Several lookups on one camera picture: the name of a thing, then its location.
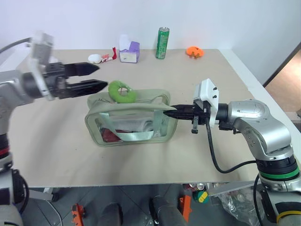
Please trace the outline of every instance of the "purple tissue box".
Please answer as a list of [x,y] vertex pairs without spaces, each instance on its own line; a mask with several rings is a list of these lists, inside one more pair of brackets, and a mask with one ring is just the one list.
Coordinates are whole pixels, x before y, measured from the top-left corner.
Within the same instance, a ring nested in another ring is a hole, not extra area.
[[132,41],[128,49],[119,50],[121,62],[137,63],[140,54],[140,43]]

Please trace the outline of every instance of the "floor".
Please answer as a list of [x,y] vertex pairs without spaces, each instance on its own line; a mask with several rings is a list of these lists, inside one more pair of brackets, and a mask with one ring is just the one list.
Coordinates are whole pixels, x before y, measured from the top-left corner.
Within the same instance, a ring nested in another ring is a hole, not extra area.
[[[163,195],[165,199],[177,205],[178,197],[184,194],[180,184],[141,185],[141,186],[102,186],[102,187],[72,187],[57,189],[60,199],[53,202],[63,218],[64,226],[74,226],[71,206],[75,203],[83,205],[87,212],[85,226],[97,226],[97,219],[106,205],[118,202],[123,210],[123,226],[153,225],[149,212],[149,199]],[[192,201],[192,213],[188,226],[197,225],[237,225],[248,224],[236,220],[227,213],[217,197],[202,204]],[[57,214],[50,205],[41,200],[30,199],[22,215],[24,226],[57,226],[60,225]]]
[[301,50],[266,86],[266,90],[284,112],[301,109]]

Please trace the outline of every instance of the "plastic bag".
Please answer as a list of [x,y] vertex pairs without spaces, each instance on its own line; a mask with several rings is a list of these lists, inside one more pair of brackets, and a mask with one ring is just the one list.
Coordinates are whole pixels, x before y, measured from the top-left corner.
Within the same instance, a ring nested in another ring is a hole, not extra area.
[[[259,226],[256,215],[253,189],[244,188],[237,191],[217,195],[222,202],[224,209],[234,216],[237,220],[246,222],[250,226]],[[264,209],[262,206],[260,194],[256,191],[257,205],[261,218],[264,218]]]

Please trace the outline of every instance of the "beige tabletop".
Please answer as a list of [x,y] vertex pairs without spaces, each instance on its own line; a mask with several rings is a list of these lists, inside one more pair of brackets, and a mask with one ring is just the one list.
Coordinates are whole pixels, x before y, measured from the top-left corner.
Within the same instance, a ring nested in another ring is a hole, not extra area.
[[[85,62],[90,54],[112,50],[56,50],[63,63]],[[98,79],[121,80],[133,89],[166,89],[171,104],[192,104],[195,86],[210,78],[220,92],[220,103],[253,96],[215,49],[205,50],[199,59],[190,59],[184,50],[170,50],[164,60],[151,50],[141,51],[139,63],[119,59],[100,64],[90,76],[70,82]],[[26,62],[18,67],[28,71]],[[191,133],[190,121],[179,121],[166,143],[99,147],[89,135],[84,118],[87,97],[48,102],[38,99],[12,114],[9,139],[14,167],[20,169],[29,186],[93,186],[206,181],[254,180],[254,164],[230,174],[221,174],[211,160],[206,129]],[[242,135],[212,129],[217,161],[222,169],[253,160]]]

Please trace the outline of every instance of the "green soda can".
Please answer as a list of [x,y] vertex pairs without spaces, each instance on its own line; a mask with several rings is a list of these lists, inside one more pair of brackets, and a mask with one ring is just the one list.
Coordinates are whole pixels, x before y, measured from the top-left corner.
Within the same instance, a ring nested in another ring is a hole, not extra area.
[[169,28],[160,27],[158,32],[158,42],[157,42],[157,51],[156,51],[156,58],[158,59],[165,58],[168,36],[169,36]]

